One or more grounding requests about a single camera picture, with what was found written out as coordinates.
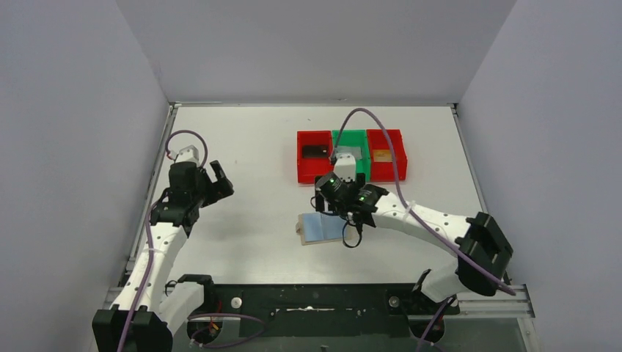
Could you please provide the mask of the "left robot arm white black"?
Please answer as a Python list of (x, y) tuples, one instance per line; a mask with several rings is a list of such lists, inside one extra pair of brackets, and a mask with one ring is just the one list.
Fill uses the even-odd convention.
[(218, 161), (211, 180), (196, 161), (177, 161), (169, 185), (145, 216), (146, 241), (125, 286), (108, 309), (99, 309), (92, 330), (99, 351), (171, 351), (175, 332), (195, 309), (210, 312), (217, 302), (209, 275), (181, 279), (164, 295), (170, 271), (188, 240), (200, 209), (233, 195)]

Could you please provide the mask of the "beige card holder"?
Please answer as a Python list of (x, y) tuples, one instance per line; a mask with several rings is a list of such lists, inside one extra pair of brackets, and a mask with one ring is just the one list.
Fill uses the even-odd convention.
[(296, 224), (303, 246), (351, 240), (353, 233), (342, 218), (318, 212), (300, 214)]

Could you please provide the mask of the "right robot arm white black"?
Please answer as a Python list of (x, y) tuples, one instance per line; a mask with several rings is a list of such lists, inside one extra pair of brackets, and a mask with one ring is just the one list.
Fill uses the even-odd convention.
[(515, 295), (503, 281), (513, 250), (491, 215), (479, 212), (467, 217), (441, 212), (406, 201), (400, 191), (346, 182), (334, 172), (317, 177), (315, 190), (358, 231), (364, 226), (395, 230), (453, 256), (452, 263), (430, 269), (417, 284), (412, 301), (419, 311), (433, 312), (442, 301), (464, 292)]

